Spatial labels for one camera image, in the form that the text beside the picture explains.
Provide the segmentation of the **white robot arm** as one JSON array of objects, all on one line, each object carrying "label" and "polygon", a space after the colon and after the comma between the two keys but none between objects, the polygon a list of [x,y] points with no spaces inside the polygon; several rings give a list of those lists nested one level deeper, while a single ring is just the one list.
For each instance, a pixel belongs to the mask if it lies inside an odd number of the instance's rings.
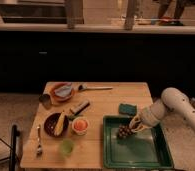
[{"label": "white robot arm", "polygon": [[184,117],[195,132],[195,108],[191,105],[189,98],[174,87],[164,89],[160,99],[140,110],[130,121],[129,128],[133,132],[153,128],[170,112]]}]

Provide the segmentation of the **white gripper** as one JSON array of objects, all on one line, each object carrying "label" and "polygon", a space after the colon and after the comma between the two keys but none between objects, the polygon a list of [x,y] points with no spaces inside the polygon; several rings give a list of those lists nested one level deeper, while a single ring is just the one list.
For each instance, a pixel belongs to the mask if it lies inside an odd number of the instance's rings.
[{"label": "white gripper", "polygon": [[134,116],[129,123],[133,133],[141,132],[148,127],[156,126],[167,113],[167,108],[161,100],[155,101],[152,105],[143,108],[139,116]]}]

